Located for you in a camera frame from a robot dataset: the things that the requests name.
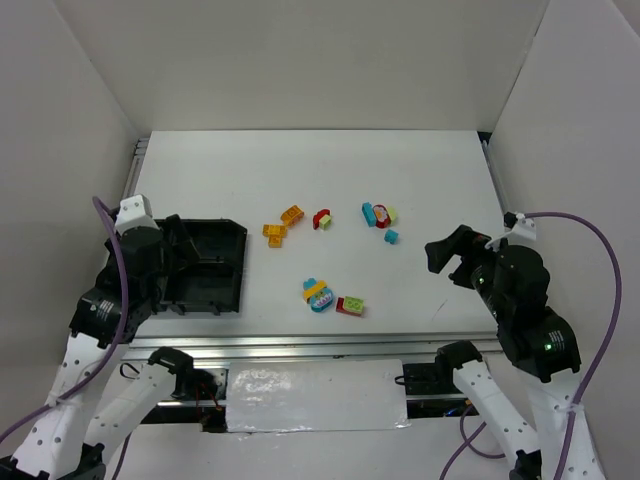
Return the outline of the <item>small blue lego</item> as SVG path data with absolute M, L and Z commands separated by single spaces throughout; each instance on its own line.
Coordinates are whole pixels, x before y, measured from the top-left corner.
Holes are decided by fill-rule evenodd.
M 387 230 L 384 235 L 384 241 L 392 245 L 397 243 L 398 238 L 399 234 L 392 229 Z

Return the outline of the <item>black compartment tray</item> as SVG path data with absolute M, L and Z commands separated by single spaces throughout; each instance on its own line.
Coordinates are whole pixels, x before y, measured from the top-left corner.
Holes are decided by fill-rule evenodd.
M 163 233 L 166 218 L 157 222 Z M 179 260 L 171 250 L 173 267 L 158 290 L 152 312 L 157 315 L 171 311 L 180 316 L 188 313 L 211 313 L 215 316 L 238 313 L 247 229 L 230 219 L 182 220 L 200 259 Z

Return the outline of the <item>orange L-shaped lego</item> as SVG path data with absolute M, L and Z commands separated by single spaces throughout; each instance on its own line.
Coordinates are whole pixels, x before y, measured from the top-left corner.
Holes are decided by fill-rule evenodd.
M 280 248 L 288 228 L 283 224 L 264 224 L 262 234 L 267 238 L 269 248 Z

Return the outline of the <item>green lego brick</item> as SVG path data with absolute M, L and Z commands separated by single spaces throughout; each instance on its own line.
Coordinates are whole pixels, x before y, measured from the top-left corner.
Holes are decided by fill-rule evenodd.
M 364 300 L 345 296 L 342 300 L 342 309 L 349 315 L 361 316 L 364 312 Z

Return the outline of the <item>orange printed lego brick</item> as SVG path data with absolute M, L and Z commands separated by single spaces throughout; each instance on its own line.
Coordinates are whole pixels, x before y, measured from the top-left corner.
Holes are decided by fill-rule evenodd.
M 282 213 L 280 219 L 285 227 L 292 228 L 299 223 L 303 217 L 304 211 L 298 205 L 293 205 Z

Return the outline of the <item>blue cupcake lego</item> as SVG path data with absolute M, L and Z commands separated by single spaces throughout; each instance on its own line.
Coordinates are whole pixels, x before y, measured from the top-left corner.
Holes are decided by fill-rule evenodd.
M 322 287 L 309 298 L 309 305 L 313 312 L 320 313 L 328 309 L 334 302 L 334 294 L 328 287 Z

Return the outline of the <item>yellow lego brick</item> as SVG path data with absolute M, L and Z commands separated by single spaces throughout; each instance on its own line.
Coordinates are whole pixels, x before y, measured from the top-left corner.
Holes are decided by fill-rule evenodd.
M 313 295 L 315 295 L 316 293 L 318 293 L 319 291 L 321 291 L 322 289 L 327 287 L 327 284 L 326 284 L 325 281 L 320 280 L 320 281 L 317 281 L 317 282 L 318 282 L 318 284 L 314 288 L 312 288 L 310 291 L 307 291 L 307 292 L 303 291 L 303 299 L 304 299 L 304 301 L 306 303 L 308 303 L 310 301 L 310 299 L 311 299 L 311 297 Z

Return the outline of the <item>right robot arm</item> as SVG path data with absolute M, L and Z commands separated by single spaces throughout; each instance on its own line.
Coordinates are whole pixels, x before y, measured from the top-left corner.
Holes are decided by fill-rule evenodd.
M 547 304 L 550 274 L 542 257 L 505 236 L 493 239 L 466 225 L 425 246 L 427 268 L 441 272 L 453 257 L 454 285 L 475 291 L 497 323 L 503 353 L 524 383 L 534 420 L 526 421 L 469 341 L 440 348 L 436 364 L 471 401 L 497 441 L 512 479 L 601 479 L 580 394 L 577 338 Z

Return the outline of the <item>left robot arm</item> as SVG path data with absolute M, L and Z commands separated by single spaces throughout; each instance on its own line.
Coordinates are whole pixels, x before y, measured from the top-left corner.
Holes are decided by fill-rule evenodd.
M 109 262 L 79 299 L 50 393 L 26 420 L 30 432 L 1 460 L 4 479 L 102 479 L 159 401 L 197 389 L 193 358 L 161 347 L 118 397 L 100 405 L 138 327 L 154 312 L 171 257 L 148 213 L 122 208 L 107 227 Z

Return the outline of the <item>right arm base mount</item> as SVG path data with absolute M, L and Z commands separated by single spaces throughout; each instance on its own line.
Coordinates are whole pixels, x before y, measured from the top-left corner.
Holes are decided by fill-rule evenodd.
M 460 417 L 467 398 L 446 380 L 434 363 L 404 363 L 394 382 L 403 387 L 409 419 Z

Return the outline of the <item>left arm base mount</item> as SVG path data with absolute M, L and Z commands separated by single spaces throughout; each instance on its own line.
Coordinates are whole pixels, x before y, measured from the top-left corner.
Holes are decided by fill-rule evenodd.
M 224 387 L 212 376 L 205 379 L 204 371 L 193 384 L 192 393 L 179 393 L 160 401 L 144 418 L 143 424 L 198 424 L 206 432 L 224 433 L 226 425 L 226 397 Z

